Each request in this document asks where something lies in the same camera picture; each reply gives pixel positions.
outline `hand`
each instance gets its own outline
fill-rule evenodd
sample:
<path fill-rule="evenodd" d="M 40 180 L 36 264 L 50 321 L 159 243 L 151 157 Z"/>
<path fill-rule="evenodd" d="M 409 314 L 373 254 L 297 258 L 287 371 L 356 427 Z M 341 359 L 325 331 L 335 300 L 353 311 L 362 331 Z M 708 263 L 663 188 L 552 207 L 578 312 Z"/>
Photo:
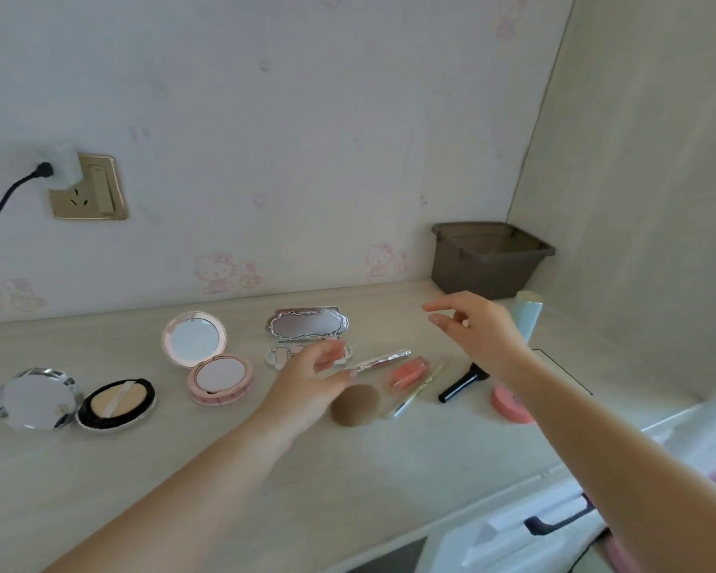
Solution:
<path fill-rule="evenodd" d="M 426 312 L 453 309 L 452 318 L 435 313 L 428 319 L 489 374 L 503 377 L 525 354 L 531 353 L 509 311 L 474 293 L 452 293 L 425 303 L 422 309 Z"/>
<path fill-rule="evenodd" d="M 253 417 L 276 426 L 290 442 L 294 441 L 323 416 L 326 408 L 355 377 L 352 370 L 342 370 L 327 378 L 316 375 L 334 366 L 344 354 L 345 342 L 342 340 L 317 341 L 307 346 L 278 373 Z"/>

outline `black makeup brush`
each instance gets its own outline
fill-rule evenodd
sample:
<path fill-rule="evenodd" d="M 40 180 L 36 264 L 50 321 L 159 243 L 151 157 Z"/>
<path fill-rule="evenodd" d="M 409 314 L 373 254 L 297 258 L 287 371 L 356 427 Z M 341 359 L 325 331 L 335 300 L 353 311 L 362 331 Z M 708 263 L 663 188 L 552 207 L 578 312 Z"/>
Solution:
<path fill-rule="evenodd" d="M 443 404 L 446 404 L 451 398 L 457 395 L 459 392 L 464 390 L 472 382 L 479 382 L 480 380 L 486 380 L 490 377 L 488 372 L 483 372 L 480 366 L 472 364 L 469 367 L 469 371 L 461 376 L 455 384 L 451 384 L 445 391 L 441 392 L 438 396 L 438 400 Z"/>

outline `black handle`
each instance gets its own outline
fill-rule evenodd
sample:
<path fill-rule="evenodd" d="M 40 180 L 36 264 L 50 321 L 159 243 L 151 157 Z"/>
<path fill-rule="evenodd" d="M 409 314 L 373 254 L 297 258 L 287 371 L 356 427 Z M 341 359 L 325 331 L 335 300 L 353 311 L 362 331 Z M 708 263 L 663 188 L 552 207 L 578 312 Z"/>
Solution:
<path fill-rule="evenodd" d="M 446 404 L 451 398 L 457 395 L 459 392 L 464 390 L 472 382 L 479 382 L 490 377 L 490 374 L 483 372 L 477 364 L 472 364 L 469 367 L 469 371 L 461 376 L 456 383 L 451 384 L 446 390 L 441 392 L 438 396 L 438 400 L 443 404 Z"/>
<path fill-rule="evenodd" d="M 536 537 L 549 535 L 554 531 L 562 529 L 565 525 L 570 525 L 573 521 L 579 520 L 582 516 L 587 515 L 592 511 L 595 511 L 596 507 L 594 506 L 594 503 L 592 503 L 592 501 L 586 496 L 586 493 L 583 493 L 581 496 L 586 499 L 586 508 L 584 508 L 582 511 L 579 511 L 573 516 L 567 517 L 563 521 L 555 522 L 554 525 L 549 525 L 545 523 L 537 516 L 531 516 L 525 519 L 525 521 L 523 521 L 525 524 L 525 528 Z"/>

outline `pink lip gloss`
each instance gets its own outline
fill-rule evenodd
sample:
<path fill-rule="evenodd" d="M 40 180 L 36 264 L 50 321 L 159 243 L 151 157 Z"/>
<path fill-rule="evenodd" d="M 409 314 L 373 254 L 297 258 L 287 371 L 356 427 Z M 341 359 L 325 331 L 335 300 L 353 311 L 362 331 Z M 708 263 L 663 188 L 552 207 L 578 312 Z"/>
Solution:
<path fill-rule="evenodd" d="M 398 394 L 406 390 L 430 370 L 430 363 L 422 356 L 416 356 L 392 372 L 390 377 L 390 390 Z"/>

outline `gold outlet plate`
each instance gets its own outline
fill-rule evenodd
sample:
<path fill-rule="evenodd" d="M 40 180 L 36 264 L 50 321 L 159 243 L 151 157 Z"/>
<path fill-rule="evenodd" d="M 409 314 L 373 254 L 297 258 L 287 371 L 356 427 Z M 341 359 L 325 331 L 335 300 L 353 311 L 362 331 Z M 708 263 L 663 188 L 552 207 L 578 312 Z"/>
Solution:
<path fill-rule="evenodd" d="M 127 219 L 117 164 L 106 155 L 79 155 L 82 181 L 68 189 L 48 189 L 50 208 L 57 219 Z"/>

